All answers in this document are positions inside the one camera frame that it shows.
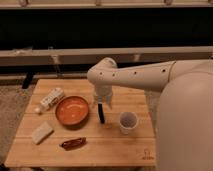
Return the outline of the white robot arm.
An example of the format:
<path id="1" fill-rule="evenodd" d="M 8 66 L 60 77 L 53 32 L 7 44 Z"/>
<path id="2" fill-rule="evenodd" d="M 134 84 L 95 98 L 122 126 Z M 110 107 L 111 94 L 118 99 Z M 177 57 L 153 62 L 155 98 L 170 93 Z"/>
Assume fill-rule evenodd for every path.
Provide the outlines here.
<path id="1" fill-rule="evenodd" d="M 213 171 L 213 60 L 177 60 L 119 68 L 111 58 L 91 67 L 95 98 L 113 86 L 159 91 L 156 171 Z"/>

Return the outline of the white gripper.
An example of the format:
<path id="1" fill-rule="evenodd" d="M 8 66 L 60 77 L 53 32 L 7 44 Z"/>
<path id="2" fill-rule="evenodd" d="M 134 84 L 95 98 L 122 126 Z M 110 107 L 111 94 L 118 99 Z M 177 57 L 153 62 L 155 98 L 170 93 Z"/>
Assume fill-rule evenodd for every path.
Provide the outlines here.
<path id="1" fill-rule="evenodd" d="M 93 97 L 95 103 L 106 103 L 109 107 L 112 107 L 113 91 L 111 86 L 95 86 Z"/>

